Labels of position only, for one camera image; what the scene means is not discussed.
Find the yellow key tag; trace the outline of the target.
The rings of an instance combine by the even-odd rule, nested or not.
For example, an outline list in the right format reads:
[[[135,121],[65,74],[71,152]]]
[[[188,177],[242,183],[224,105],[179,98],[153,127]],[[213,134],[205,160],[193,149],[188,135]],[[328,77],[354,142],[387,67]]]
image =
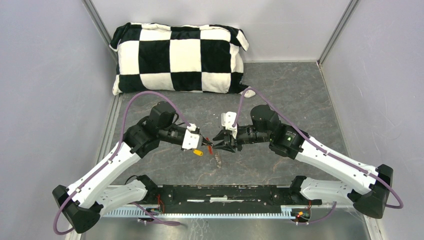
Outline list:
[[[192,152],[199,157],[202,157],[204,155],[204,152],[199,149],[194,149]]]

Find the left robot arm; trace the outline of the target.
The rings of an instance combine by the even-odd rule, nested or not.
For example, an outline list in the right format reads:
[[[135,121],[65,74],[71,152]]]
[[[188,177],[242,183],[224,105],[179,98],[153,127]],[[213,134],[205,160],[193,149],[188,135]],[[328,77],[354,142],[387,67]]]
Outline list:
[[[212,143],[201,135],[195,124],[182,127],[177,110],[167,101],[158,102],[148,116],[129,127],[111,152],[94,168],[69,186],[58,185],[52,195],[59,207],[55,216],[65,216],[78,234],[91,229],[107,212],[131,202],[153,203],[157,190],[141,180],[110,192],[105,189],[127,168],[141,160],[160,142],[180,146],[184,151],[197,150]]]

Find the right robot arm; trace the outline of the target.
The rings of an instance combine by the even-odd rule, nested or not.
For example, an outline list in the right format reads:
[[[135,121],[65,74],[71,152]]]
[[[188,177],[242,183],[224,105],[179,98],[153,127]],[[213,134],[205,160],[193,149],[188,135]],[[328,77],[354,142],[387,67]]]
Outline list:
[[[258,105],[250,111],[250,125],[233,127],[236,117],[235,112],[222,113],[222,130],[213,138],[214,149],[235,153],[247,144],[268,143],[276,155],[309,164],[337,179],[297,176],[288,191],[293,203],[320,200],[350,204],[363,215],[382,219],[394,173],[390,166],[365,164],[334,151],[307,132],[282,123],[268,105]]]

